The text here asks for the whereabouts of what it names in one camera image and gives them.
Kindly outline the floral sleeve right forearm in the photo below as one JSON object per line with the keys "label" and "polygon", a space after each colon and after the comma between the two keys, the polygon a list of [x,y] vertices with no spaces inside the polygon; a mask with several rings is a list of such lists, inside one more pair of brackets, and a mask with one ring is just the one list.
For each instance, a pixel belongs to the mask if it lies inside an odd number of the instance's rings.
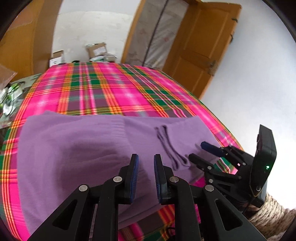
{"label": "floral sleeve right forearm", "polygon": [[249,221],[267,240],[280,240],[294,219],[295,209],[284,208],[267,193],[262,208]]}

